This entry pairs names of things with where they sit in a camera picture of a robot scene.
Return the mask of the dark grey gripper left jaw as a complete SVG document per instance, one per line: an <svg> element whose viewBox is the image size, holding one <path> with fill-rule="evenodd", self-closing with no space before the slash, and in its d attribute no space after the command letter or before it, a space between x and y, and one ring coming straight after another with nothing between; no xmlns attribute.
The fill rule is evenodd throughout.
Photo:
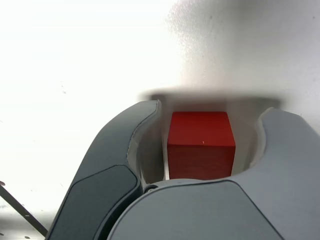
<svg viewBox="0 0 320 240"><path fill-rule="evenodd" d="M119 113L87 150L47 234L49 240L105 240L148 184L164 178L162 104Z"/></svg>

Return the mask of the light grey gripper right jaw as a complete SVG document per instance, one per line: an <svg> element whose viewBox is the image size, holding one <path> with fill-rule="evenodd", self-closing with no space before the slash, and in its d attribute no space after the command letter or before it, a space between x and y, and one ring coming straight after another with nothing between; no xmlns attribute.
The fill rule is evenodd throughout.
<svg viewBox="0 0 320 240"><path fill-rule="evenodd" d="M270 109L251 168L214 181L159 187L132 203L110 240L317 240L320 136L299 115Z"/></svg>

